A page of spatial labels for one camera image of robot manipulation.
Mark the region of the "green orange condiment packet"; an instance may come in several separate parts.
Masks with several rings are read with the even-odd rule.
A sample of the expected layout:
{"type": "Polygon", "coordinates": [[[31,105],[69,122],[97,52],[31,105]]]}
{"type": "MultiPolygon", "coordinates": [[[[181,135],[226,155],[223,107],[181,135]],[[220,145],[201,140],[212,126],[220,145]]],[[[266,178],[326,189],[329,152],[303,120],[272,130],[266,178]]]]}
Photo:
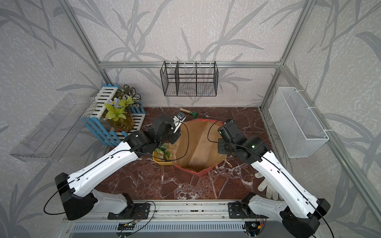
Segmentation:
{"type": "Polygon", "coordinates": [[[155,150],[155,158],[159,161],[170,161],[172,158],[171,151],[169,150],[169,144],[165,143],[155,150]]]}

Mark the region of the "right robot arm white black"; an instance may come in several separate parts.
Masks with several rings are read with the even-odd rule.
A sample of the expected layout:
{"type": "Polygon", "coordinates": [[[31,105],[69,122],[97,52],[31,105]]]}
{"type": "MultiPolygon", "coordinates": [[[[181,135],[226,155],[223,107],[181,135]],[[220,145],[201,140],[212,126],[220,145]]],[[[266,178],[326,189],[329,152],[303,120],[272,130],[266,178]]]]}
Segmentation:
{"type": "Polygon", "coordinates": [[[296,238],[314,236],[320,220],[330,209],[328,201],[306,191],[259,137],[246,138],[233,121],[222,125],[218,132],[219,154],[231,154],[253,167],[282,197],[273,200],[250,193],[240,201],[242,213],[248,218],[262,216],[277,220],[296,238]]]}

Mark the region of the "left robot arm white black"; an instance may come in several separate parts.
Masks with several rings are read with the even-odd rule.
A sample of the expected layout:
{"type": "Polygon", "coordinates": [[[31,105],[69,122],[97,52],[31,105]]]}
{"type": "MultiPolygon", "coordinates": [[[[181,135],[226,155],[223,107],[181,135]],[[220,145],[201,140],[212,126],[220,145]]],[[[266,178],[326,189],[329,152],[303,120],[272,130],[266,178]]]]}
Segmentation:
{"type": "Polygon", "coordinates": [[[174,144],[181,135],[184,113],[157,117],[147,131],[129,134],[112,151],[89,166],[70,175],[55,177],[64,213],[68,220],[77,220],[88,213],[109,213],[113,219],[133,215],[134,203],[126,194],[99,192],[95,188],[123,166],[151,154],[161,145],[174,144]]]}

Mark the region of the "red paper bag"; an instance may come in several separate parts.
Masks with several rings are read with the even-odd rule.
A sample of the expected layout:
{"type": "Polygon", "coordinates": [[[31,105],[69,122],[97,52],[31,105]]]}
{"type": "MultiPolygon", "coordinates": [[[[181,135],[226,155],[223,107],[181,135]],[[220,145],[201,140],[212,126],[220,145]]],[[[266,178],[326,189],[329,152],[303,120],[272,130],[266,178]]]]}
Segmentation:
{"type": "Polygon", "coordinates": [[[181,136],[175,144],[169,145],[172,164],[198,177],[205,176],[213,168],[226,161],[226,154],[219,154],[218,128],[223,122],[195,119],[181,125],[181,136]]]}

